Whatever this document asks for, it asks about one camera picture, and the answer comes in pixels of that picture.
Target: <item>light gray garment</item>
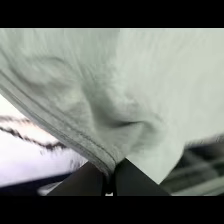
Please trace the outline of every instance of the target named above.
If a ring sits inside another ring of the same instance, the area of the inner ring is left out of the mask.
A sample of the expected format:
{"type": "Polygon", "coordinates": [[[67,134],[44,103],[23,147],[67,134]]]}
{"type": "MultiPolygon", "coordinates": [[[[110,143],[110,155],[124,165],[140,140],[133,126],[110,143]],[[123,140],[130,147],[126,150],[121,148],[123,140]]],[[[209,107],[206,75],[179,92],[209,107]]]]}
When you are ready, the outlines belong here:
{"type": "Polygon", "coordinates": [[[223,81],[223,29],[0,29],[1,94],[108,176],[223,133],[223,81]]]}

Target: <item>gray fabric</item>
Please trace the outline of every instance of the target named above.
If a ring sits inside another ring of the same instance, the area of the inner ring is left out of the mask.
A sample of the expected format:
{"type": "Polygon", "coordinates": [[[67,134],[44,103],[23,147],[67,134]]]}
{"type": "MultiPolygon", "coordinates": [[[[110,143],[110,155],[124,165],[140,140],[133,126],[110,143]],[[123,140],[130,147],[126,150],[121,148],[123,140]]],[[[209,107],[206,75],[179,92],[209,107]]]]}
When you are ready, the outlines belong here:
{"type": "Polygon", "coordinates": [[[0,91],[106,175],[157,183],[223,133],[223,29],[0,29],[0,91]]]}

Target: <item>black object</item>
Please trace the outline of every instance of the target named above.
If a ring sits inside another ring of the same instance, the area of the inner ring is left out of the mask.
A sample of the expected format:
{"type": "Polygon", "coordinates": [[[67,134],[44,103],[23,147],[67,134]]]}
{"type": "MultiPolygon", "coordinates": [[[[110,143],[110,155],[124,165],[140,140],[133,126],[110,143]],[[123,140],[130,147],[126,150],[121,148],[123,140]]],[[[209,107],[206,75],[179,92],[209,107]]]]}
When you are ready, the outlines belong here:
{"type": "Polygon", "coordinates": [[[116,167],[109,183],[88,162],[48,196],[105,196],[106,193],[113,193],[113,196],[169,196],[127,159],[116,167]]]}

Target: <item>cloth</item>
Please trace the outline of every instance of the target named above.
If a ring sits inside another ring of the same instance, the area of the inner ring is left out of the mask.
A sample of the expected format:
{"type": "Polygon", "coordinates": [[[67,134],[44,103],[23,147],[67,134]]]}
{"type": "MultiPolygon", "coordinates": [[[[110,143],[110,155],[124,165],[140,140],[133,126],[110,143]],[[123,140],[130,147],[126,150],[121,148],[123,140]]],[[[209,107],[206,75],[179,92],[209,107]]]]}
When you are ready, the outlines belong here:
{"type": "Polygon", "coordinates": [[[223,133],[224,29],[0,29],[0,91],[107,177],[160,183],[223,133]]]}

